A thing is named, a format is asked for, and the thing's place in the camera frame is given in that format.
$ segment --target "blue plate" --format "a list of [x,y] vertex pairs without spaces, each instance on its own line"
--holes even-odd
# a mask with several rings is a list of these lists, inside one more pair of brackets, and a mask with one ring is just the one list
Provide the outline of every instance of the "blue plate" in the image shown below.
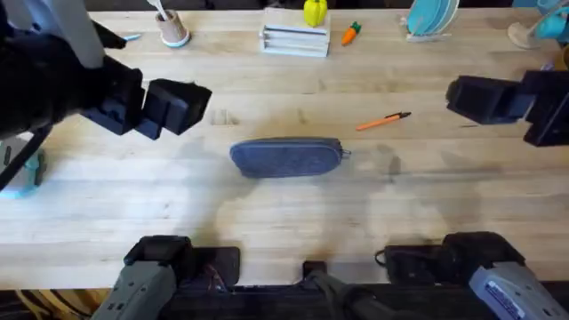
[[433,19],[433,23],[431,23],[430,26],[425,31],[427,35],[435,33],[438,25],[440,25],[443,19],[445,18],[445,14],[449,8],[449,4],[451,4],[449,0],[441,0],[441,6],[440,8],[438,8],[438,12],[437,15],[435,16],[435,19]]
[[437,23],[443,0],[415,0],[407,16],[407,29],[416,36],[424,36]]
[[444,31],[450,25],[451,21],[454,19],[456,11],[458,10],[459,7],[460,0],[445,0],[445,1],[448,1],[445,14],[443,15],[442,19],[438,24],[436,24],[433,28],[429,29],[430,33],[436,34]]

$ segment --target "orange toy carrot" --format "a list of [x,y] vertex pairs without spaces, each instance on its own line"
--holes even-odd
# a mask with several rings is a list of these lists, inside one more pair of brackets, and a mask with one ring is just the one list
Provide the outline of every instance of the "orange toy carrot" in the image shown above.
[[365,130],[365,129],[372,128],[372,127],[374,127],[374,126],[378,126],[378,125],[382,125],[382,124],[388,124],[388,123],[390,123],[390,122],[392,122],[392,121],[396,121],[396,120],[399,120],[399,119],[403,119],[404,117],[408,117],[408,116],[410,116],[410,115],[411,115],[411,112],[399,112],[399,113],[396,113],[396,114],[394,114],[394,115],[386,116],[386,117],[384,117],[383,119],[380,119],[380,120],[371,121],[370,123],[367,123],[367,124],[360,124],[360,125],[356,128],[356,130],[362,131],[362,130]]
[[357,24],[357,21],[354,21],[352,25],[344,32],[344,36],[341,38],[341,45],[348,45],[354,40],[354,38],[359,33],[359,30],[362,29],[362,26]]

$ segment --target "dish rack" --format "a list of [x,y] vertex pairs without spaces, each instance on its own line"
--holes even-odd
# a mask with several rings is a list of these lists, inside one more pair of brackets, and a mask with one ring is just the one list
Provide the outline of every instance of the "dish rack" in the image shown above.
[[259,32],[260,50],[266,53],[326,57],[330,47],[330,14],[315,28],[304,21],[302,10],[267,8]]

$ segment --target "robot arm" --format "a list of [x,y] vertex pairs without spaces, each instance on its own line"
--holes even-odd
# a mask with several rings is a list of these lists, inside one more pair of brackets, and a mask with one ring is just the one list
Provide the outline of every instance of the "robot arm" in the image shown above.
[[0,140],[22,132],[37,138],[0,173],[0,190],[51,127],[67,116],[79,113],[118,135],[135,129],[152,140],[163,128],[182,134],[202,119],[211,91],[157,79],[145,92],[140,70],[103,50],[124,45],[122,38],[89,19],[82,1],[3,0]]

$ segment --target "cup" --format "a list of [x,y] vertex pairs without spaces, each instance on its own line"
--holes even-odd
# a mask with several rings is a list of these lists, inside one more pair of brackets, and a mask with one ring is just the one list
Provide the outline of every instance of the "cup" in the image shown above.
[[156,15],[156,23],[160,27],[162,42],[171,48],[179,48],[189,41],[189,31],[181,24],[178,13],[174,10],[166,10],[168,21],[159,13]]
[[540,39],[555,39],[563,33],[567,19],[562,13],[569,13],[569,7],[557,9],[550,16],[545,18],[535,29],[535,36]]

